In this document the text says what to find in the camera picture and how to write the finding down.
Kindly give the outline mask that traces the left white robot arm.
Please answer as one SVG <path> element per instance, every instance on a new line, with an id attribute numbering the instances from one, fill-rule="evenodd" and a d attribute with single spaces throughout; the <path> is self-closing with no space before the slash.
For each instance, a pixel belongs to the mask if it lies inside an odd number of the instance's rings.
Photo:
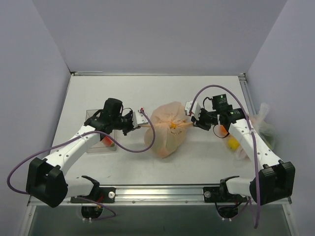
<path id="1" fill-rule="evenodd" d="M 99 198 L 98 181 L 83 174 L 67 179 L 66 174 L 88 149 L 112 131 L 121 130 L 126 135 L 136 129 L 134 116 L 133 110 L 123 114 L 122 101 L 107 99 L 103 109 L 88 118 L 64 146 L 43 159 L 35 158 L 30 162 L 26 192 L 50 207 L 76 196 L 95 202 Z"/>

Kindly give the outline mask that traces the fake watermelon slice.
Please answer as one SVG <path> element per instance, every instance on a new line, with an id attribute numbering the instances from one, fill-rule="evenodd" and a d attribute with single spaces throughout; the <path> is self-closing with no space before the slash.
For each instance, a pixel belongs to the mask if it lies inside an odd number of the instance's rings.
<path id="1" fill-rule="evenodd" d="M 106 147 L 113 147 L 115 143 L 109 138 L 109 137 L 104 137 L 101 142 L 106 146 Z"/>

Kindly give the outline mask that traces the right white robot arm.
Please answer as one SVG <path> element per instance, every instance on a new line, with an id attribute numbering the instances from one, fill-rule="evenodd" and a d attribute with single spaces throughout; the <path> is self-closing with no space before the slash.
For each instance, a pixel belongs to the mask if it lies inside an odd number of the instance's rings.
<path id="1" fill-rule="evenodd" d="M 230 201 L 237 196 L 250 197 L 262 206 L 292 195 L 295 167 L 284 162 L 266 145 L 255 131 L 242 107 L 234 109 L 225 94 L 211 98 L 212 111 L 207 111 L 193 100 L 186 103 L 186 114 L 193 126 L 203 130 L 222 125 L 232 135 L 247 157 L 254 163 L 254 179 L 232 176 L 220 180 L 219 197 Z"/>

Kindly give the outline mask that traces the orange plastic shopping bag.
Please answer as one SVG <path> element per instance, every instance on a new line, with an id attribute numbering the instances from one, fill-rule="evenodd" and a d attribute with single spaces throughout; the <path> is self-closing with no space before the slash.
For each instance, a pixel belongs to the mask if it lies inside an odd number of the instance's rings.
<path id="1" fill-rule="evenodd" d="M 144 143 L 149 146 L 155 133 L 156 138 L 150 150 L 160 158 L 174 153 L 184 142 L 187 130 L 192 127 L 185 107 L 177 101 L 159 106 L 153 111 L 150 121 L 154 128 L 149 124 L 141 125 L 147 128 Z"/>

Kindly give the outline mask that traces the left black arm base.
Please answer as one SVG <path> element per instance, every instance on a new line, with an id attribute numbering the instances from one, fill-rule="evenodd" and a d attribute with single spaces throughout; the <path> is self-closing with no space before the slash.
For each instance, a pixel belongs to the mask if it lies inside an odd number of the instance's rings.
<path id="1" fill-rule="evenodd" d="M 88 196 L 71 197 L 70 202 L 82 204 L 81 215 L 83 219 L 92 222 L 117 216 L 114 210 L 106 206 L 106 204 L 114 203 L 115 197 L 115 187 L 99 187 Z"/>

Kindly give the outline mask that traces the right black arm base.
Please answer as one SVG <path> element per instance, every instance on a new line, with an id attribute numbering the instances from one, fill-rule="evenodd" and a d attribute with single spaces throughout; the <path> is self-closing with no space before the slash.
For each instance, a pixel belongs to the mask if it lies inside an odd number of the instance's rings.
<path id="1" fill-rule="evenodd" d="M 215 205 L 217 214 L 222 221 L 231 222 L 242 212 L 240 206 L 248 205 L 248 198 L 241 195 L 232 195 L 230 193 L 223 193 L 219 186 L 203 187 L 203 198 L 205 203 L 213 203 Z"/>

